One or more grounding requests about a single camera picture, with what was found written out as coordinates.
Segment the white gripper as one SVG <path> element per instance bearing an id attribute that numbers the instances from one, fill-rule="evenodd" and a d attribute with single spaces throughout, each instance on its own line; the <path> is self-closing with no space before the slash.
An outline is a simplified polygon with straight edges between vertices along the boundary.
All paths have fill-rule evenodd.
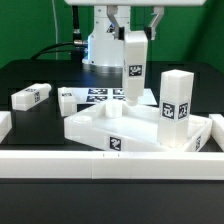
<path id="1" fill-rule="evenodd" d="M 206 0 L 64 0 L 69 5 L 93 5 L 107 6 L 107 16 L 113 25 L 113 35 L 115 39 L 124 39 L 124 28 L 121 27 L 116 19 L 119 6 L 154 6 L 152 12 L 152 20 L 150 24 L 144 28 L 148 40 L 154 40 L 156 37 L 156 28 L 164 16 L 164 8 L 162 6 L 202 6 Z"/>

